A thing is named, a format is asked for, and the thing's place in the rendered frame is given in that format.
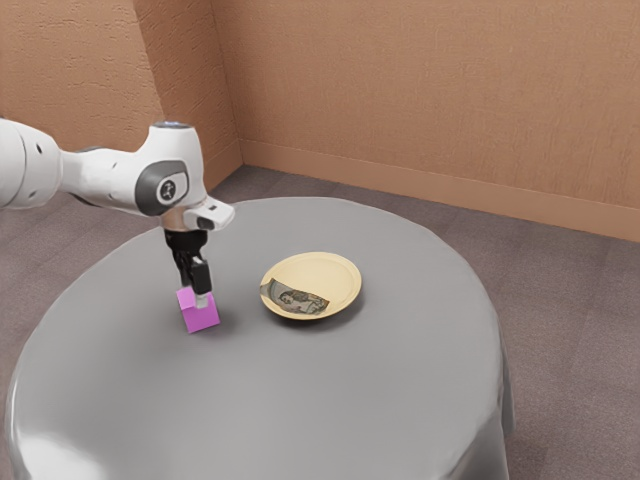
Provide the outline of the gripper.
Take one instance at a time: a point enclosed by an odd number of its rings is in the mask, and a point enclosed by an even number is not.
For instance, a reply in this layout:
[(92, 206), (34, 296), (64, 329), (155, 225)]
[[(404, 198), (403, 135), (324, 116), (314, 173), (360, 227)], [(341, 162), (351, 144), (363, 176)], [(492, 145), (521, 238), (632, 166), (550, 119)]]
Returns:
[(201, 249), (208, 241), (208, 233), (203, 230), (164, 230), (164, 238), (177, 265), (189, 265), (191, 287), (195, 296), (195, 306), (206, 308), (208, 295), (212, 290), (209, 265), (201, 255)]

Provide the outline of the pink block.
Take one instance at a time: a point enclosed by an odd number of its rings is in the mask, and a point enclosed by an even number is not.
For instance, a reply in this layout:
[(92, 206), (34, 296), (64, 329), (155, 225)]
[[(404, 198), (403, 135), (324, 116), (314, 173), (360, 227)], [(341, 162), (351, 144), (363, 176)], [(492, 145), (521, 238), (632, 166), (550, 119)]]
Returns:
[(176, 291), (179, 308), (187, 332), (192, 334), (220, 324), (220, 317), (211, 292), (197, 295), (191, 287)]

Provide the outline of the cream plate with printed picture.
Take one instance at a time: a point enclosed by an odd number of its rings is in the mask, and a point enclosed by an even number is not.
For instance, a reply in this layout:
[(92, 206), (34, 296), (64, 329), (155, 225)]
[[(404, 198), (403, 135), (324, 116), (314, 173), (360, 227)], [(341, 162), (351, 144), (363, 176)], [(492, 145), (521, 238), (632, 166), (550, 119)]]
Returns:
[(349, 307), (362, 288), (350, 260), (334, 253), (306, 252), (273, 265), (260, 282), (263, 304), (290, 320), (315, 321)]

